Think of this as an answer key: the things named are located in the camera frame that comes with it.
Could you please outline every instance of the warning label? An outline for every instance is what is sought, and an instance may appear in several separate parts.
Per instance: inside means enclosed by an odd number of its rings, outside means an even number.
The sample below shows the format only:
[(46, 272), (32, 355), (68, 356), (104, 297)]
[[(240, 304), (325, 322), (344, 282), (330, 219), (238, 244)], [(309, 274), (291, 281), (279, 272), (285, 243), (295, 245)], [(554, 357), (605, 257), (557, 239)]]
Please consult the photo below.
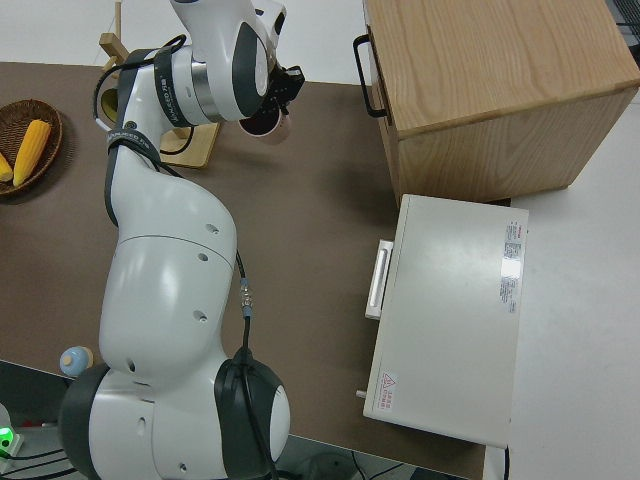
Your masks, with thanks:
[(379, 394), (376, 407), (378, 410), (390, 412), (393, 409), (393, 399), (398, 386), (398, 376), (390, 372), (381, 372), (379, 380)]
[(522, 269), (523, 226), (517, 221), (510, 222), (504, 234), (504, 253), (500, 279), (500, 301), (509, 313), (518, 309), (518, 291)]

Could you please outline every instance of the white box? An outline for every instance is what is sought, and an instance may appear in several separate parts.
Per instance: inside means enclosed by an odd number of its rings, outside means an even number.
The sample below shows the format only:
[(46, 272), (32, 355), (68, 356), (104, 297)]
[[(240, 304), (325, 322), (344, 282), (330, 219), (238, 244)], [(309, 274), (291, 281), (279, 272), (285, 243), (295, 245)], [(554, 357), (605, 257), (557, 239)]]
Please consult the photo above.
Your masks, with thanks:
[(528, 216), (403, 196), (365, 416), (506, 448)]

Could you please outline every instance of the yellow corn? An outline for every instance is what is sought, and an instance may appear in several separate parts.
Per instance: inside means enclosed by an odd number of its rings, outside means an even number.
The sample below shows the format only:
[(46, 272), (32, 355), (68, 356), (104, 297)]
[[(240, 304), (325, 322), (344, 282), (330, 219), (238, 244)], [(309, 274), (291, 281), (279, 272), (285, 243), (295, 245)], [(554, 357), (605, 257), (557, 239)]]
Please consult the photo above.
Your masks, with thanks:
[(13, 185), (15, 187), (22, 185), (33, 172), (44, 147), (47, 145), (50, 133), (51, 125), (42, 120), (33, 120), (27, 127), (13, 169)]
[(4, 155), (0, 153), (0, 182), (8, 182), (13, 178), (13, 170), (11, 170), (11, 165), (7, 162), (7, 159), (4, 158)]

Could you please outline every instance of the wooden cabinet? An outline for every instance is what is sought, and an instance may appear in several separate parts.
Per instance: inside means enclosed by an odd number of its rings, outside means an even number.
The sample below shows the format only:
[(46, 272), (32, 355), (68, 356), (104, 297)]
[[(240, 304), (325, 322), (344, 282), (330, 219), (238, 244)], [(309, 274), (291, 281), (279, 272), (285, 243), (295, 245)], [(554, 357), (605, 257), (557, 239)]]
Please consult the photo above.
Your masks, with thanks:
[(640, 86), (603, 0), (364, 4), (398, 200), (566, 187)]

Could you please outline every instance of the black drawer handle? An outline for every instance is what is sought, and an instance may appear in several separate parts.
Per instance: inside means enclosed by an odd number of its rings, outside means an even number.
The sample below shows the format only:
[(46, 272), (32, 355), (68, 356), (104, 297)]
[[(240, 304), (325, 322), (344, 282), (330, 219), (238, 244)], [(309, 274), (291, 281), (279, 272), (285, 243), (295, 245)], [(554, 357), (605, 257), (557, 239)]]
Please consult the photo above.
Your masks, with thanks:
[(363, 43), (371, 43), (369, 34), (360, 35), (353, 41), (353, 53), (356, 56), (356, 65), (358, 66), (358, 75), (360, 76), (360, 86), (362, 87), (362, 95), (364, 96), (364, 105), (367, 107), (367, 112), (372, 117), (386, 117), (387, 111), (384, 108), (376, 110), (371, 106), (371, 102), (369, 101), (369, 94), (367, 93), (367, 86), (364, 83), (364, 74), (362, 73), (362, 62), (360, 61), (360, 54), (358, 53), (358, 47)]

